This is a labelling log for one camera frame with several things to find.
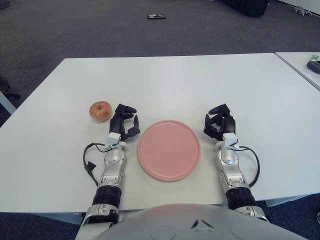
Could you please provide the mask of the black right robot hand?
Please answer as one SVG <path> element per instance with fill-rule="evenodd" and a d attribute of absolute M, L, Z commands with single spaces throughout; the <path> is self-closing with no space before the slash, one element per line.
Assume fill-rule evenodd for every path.
<path fill-rule="evenodd" d="M 205 115 L 203 132 L 217 141 L 223 140 L 223 134 L 236 133 L 236 121 L 226 104 L 211 109 Z"/>

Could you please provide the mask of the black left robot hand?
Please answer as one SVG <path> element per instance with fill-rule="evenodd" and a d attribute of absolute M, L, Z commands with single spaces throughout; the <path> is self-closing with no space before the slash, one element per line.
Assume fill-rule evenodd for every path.
<path fill-rule="evenodd" d="M 138 135 L 141 131 L 139 129 L 139 118 L 137 110 L 133 107 L 119 104 L 115 109 L 114 115 L 110 120 L 109 132 L 120 134 L 120 142 L 124 142 L 128 138 L 133 138 Z M 125 120 L 133 118 L 133 127 L 125 130 Z"/>

